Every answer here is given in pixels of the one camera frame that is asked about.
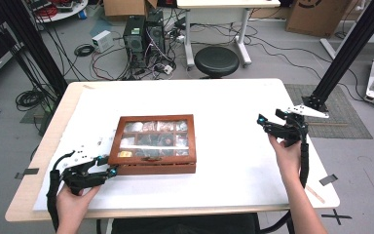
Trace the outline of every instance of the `carpet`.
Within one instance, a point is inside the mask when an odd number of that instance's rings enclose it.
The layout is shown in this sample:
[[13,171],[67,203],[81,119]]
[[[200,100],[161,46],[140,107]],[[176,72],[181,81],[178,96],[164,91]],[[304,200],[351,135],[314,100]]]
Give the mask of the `carpet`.
[[[317,86],[286,84],[285,87],[293,104],[298,105],[303,102],[302,97],[309,97]],[[373,138],[339,86],[332,91],[325,104],[329,110],[328,119],[305,118],[310,137]]]
[[41,124],[41,120],[44,117],[44,110],[41,105],[37,105],[34,108],[26,111],[23,115],[20,123],[22,124]]

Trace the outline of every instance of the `black tape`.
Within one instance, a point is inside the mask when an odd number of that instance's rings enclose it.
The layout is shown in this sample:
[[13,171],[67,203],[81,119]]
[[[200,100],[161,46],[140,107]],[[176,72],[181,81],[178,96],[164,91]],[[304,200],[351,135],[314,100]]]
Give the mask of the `black tape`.
[[37,175],[39,172],[39,169],[25,169],[25,171],[23,171],[23,174],[24,175]]
[[321,183],[321,185],[324,186],[324,185],[326,185],[326,184],[328,184],[328,183],[331,183],[331,182],[336,181],[336,179],[338,179],[338,177],[336,177],[336,175],[333,174],[333,175],[329,175],[329,176],[327,176],[327,177],[325,177],[325,178],[319,180],[319,182]]
[[38,172],[39,172],[39,169],[25,169],[25,170],[23,171],[23,174],[21,174],[21,173],[17,173],[17,174],[15,175],[15,178],[16,178],[16,179],[23,179],[23,176],[25,176],[25,175],[37,175]]

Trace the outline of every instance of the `cardboard box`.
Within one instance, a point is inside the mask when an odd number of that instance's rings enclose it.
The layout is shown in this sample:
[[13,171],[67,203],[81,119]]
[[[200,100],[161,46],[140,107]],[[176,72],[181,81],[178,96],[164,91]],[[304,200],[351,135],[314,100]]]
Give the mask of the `cardboard box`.
[[116,16],[147,16],[150,7],[156,8],[158,0],[104,0],[105,15]]
[[352,0],[297,0],[291,6],[286,31],[329,38]]
[[253,19],[287,19],[290,15],[289,7],[260,8],[251,14]]

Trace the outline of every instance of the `black stool seat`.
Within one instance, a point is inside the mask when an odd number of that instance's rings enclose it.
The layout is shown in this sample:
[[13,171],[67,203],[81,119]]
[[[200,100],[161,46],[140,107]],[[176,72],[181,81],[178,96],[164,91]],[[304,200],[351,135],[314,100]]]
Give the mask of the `black stool seat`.
[[206,47],[196,53],[194,64],[210,78],[230,75],[239,67],[239,58],[224,47]]

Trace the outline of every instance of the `wooden box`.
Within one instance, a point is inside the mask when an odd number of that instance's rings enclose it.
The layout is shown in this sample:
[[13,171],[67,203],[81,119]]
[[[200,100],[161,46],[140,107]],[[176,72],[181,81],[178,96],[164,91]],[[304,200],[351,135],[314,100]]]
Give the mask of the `wooden box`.
[[193,174],[193,115],[121,117],[108,159],[118,175]]

